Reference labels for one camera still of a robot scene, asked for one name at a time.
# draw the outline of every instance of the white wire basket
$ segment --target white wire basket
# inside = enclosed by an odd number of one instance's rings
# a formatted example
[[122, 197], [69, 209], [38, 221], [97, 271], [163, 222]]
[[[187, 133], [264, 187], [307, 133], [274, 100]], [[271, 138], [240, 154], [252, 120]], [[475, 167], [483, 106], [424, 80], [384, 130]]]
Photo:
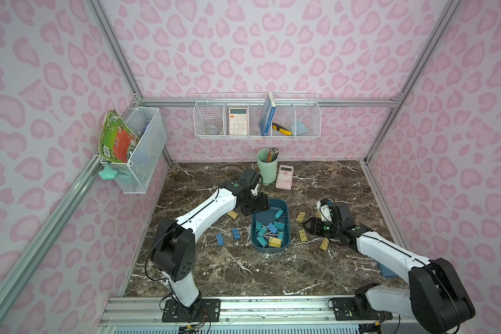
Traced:
[[[274, 139], [317, 139], [321, 136], [321, 110], [319, 95], [316, 94], [285, 94], [273, 93], [276, 110], [273, 123], [288, 129], [292, 135], [286, 136], [270, 126], [267, 136], [260, 132], [260, 117], [266, 101], [267, 93], [234, 93], [196, 94], [193, 110], [195, 135], [199, 138], [267, 138]], [[231, 135], [228, 127], [229, 109], [233, 107], [248, 108], [248, 135]], [[298, 123], [303, 124], [308, 131], [297, 132]], [[212, 129], [218, 130], [212, 135]]]
[[126, 124], [136, 134], [140, 134], [146, 126], [130, 159], [126, 164], [110, 163], [105, 159], [101, 163], [110, 164], [118, 172], [115, 182], [124, 193], [146, 193], [167, 142], [163, 119], [158, 108], [136, 107]]

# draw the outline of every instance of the pink calculator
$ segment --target pink calculator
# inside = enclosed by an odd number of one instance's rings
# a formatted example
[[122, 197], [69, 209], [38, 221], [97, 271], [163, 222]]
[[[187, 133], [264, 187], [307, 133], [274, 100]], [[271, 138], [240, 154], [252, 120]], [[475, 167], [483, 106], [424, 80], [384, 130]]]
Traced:
[[291, 180], [293, 178], [293, 166], [281, 164], [278, 170], [277, 185], [278, 189], [291, 190]]

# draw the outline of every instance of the yellow box cutter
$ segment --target yellow box cutter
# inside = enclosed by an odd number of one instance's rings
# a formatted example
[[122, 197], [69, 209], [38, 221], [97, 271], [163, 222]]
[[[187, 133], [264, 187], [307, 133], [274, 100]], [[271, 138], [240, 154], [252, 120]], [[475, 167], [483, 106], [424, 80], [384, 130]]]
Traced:
[[286, 136], [291, 136], [291, 131], [288, 131], [285, 127], [278, 125], [277, 123], [272, 124], [273, 129], [277, 130], [281, 134], [285, 134]]

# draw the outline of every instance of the green pencil cup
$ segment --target green pencil cup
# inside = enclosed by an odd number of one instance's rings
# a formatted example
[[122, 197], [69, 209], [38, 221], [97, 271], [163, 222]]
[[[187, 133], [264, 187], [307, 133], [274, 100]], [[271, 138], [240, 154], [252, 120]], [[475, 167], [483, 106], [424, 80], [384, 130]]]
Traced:
[[256, 155], [256, 165], [258, 166], [258, 171], [262, 175], [262, 181], [264, 184], [273, 183], [277, 178], [278, 170], [278, 157], [270, 163], [267, 161], [267, 153], [269, 149], [263, 149]]

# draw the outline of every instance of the black cable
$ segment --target black cable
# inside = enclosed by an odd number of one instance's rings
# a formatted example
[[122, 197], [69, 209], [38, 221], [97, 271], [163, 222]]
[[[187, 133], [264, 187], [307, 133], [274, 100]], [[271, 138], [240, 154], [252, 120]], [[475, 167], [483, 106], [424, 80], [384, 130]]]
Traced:
[[[349, 231], [347, 229], [344, 229], [342, 227], [339, 227], [340, 230], [343, 230], [343, 231], [347, 231], [349, 233], [353, 233], [353, 234], [356, 234], [356, 235], [359, 235], [359, 236], [363, 236], [363, 237], [367, 237], [367, 238], [370, 238], [370, 239], [373, 239], [373, 240], [376, 240], [376, 241], [379, 241], [379, 242], [382, 242], [381, 240], [377, 239], [377, 238], [374, 238], [374, 237], [371, 237], [371, 236], [367, 236], [367, 235], [362, 235], [362, 234], [358, 234], [358, 233], [354, 233], [353, 231]], [[458, 331], [460, 330], [460, 315], [458, 314], [458, 309], [456, 308], [456, 305], [455, 305], [455, 302], [453, 300], [453, 298], [451, 297], [451, 294], [449, 293], [449, 291], [447, 291], [447, 288], [444, 286], [444, 284], [442, 283], [442, 281], [440, 280], [440, 278], [438, 278], [438, 276], [436, 276], [432, 270], [427, 266], [427, 264], [423, 263], [421, 260], [419, 259], [416, 259], [415, 257], [411, 256], [410, 254], [407, 254], [405, 252], [403, 252], [402, 250], [399, 250], [397, 249], [396, 247], [388, 244], [388, 243], [384, 243], [386, 244], [387, 246], [393, 248], [394, 250], [406, 255], [407, 257], [410, 257], [416, 261], [418, 261], [420, 264], [422, 264], [424, 267], [425, 267], [425, 270], [429, 273], [429, 275], [431, 275], [433, 278], [435, 278], [437, 281], [438, 281], [438, 284], [441, 286], [441, 288], [445, 291], [445, 293], [447, 294], [447, 297], [449, 297], [449, 300], [451, 301], [451, 304], [453, 304], [453, 308], [455, 309], [455, 313], [456, 313], [456, 318], [457, 318], [457, 328], [456, 330], [453, 332], [453, 333], [447, 333], [447, 332], [444, 332], [444, 334], [457, 334]]]
[[[204, 207], [202, 207], [200, 210], [198, 210], [197, 212], [195, 212], [195, 214], [191, 217], [189, 217], [186, 221], [180, 223], [180, 224], [177, 224], [178, 226], [182, 226], [183, 224], [189, 222], [190, 219], [192, 219], [193, 217], [195, 217], [196, 215], [198, 215], [202, 210], [204, 210], [208, 205], [210, 205], [211, 203], [215, 202], [215, 200], [217, 199], [217, 197], [219, 196], [219, 192], [220, 192], [220, 188], [217, 188], [217, 195], [215, 195], [215, 198], [212, 199], [212, 201], [206, 205], [204, 205]], [[163, 279], [162, 278], [151, 278], [150, 276], [148, 276], [148, 273], [147, 273], [147, 264], [148, 264], [148, 259], [150, 259], [150, 257], [152, 256], [152, 254], [154, 253], [154, 249], [156, 248], [156, 246], [160, 243], [161, 240], [163, 240], [166, 236], [168, 236], [170, 233], [173, 233], [174, 231], [176, 230], [176, 227], [174, 227], [171, 231], [168, 231], [167, 233], [165, 233], [165, 235], [163, 237], [161, 237], [160, 239], [158, 239], [158, 241], [156, 241], [154, 243], [154, 245], [152, 246], [150, 252], [148, 252], [148, 256], [145, 260], [145, 276], [151, 280], [151, 281], [161, 281]]]
[[161, 311], [163, 311], [163, 308], [161, 308], [161, 302], [162, 302], [162, 301], [164, 301], [164, 300], [166, 300], [168, 297], [171, 297], [172, 295], [173, 295], [173, 293], [171, 292], [171, 293], [169, 293], [167, 296], [163, 297], [163, 298], [160, 300], [160, 304], [159, 304], [159, 306], [160, 306], [160, 310], [161, 310]]
[[401, 325], [401, 315], [399, 315], [399, 322], [397, 323], [397, 328], [392, 334], [395, 334], [399, 330], [399, 326]]
[[204, 310], [204, 312], [206, 312], [206, 316], [208, 317], [208, 322], [210, 323], [210, 325], [208, 326], [208, 331], [206, 332], [206, 334], [208, 334], [210, 332], [210, 328], [212, 328], [212, 319], [210, 319], [208, 311]]
[[245, 171], [245, 170], [243, 169], [243, 167], [238, 166], [237, 164], [225, 164], [223, 167], [219, 168], [219, 170], [222, 170], [222, 169], [223, 169], [224, 167], [226, 167], [226, 166], [234, 166], [234, 167], [238, 167], [240, 170]]

